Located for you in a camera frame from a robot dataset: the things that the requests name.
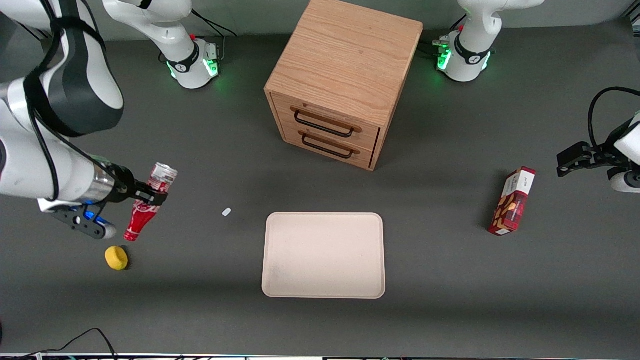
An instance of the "beige tray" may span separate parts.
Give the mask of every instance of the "beige tray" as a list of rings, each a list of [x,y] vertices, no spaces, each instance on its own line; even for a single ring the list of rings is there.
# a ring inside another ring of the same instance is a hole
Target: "beige tray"
[[[378,299],[385,293],[382,218],[375,213],[273,213],[262,291],[269,297]]]

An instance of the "red bottle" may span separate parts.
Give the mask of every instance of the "red bottle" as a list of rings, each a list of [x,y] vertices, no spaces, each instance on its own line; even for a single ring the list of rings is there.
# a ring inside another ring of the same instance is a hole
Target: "red bottle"
[[[169,187],[175,181],[178,172],[165,164],[156,163],[151,171],[151,176],[147,184],[154,190],[159,192],[169,191]],[[144,226],[154,218],[160,206],[147,205],[141,200],[133,203],[133,211],[131,212],[131,222],[124,233],[124,239],[127,241],[136,241]]]

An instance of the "sponge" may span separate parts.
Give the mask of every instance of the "sponge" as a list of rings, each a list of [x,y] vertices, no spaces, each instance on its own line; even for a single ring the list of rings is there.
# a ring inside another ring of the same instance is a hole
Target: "sponge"
[[[129,264],[129,257],[123,248],[119,246],[112,246],[104,252],[104,259],[110,268],[117,271],[122,271],[127,268]]]

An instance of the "gray table surface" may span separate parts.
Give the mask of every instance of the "gray table surface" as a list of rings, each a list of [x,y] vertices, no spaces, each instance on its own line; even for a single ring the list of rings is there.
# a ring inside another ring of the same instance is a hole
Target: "gray table surface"
[[[591,98],[640,83],[628,21],[505,29],[468,84],[416,55],[373,173],[281,141],[262,87],[286,41],[229,38],[221,76],[193,91],[151,42],[108,44],[124,117],[76,143],[140,178],[162,161],[178,180],[130,244],[124,273],[103,257],[120,237],[87,238],[35,201],[3,197],[3,352],[101,327],[119,352],[640,357],[640,197],[612,191],[604,169],[564,179],[555,170],[559,151],[588,140]],[[630,95],[603,98],[599,139],[639,108]],[[498,238],[486,228],[506,174],[521,165],[538,171],[524,221]],[[106,217],[122,230],[130,210],[115,204]],[[263,295],[265,220],[275,211],[379,213],[386,294]],[[69,350],[106,347],[94,335]]]

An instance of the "wooden drawer cabinet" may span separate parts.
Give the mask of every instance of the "wooden drawer cabinet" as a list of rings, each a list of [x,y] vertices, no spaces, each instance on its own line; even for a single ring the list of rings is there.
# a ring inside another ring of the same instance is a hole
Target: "wooden drawer cabinet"
[[[282,139],[374,170],[422,24],[311,0],[264,90]]]

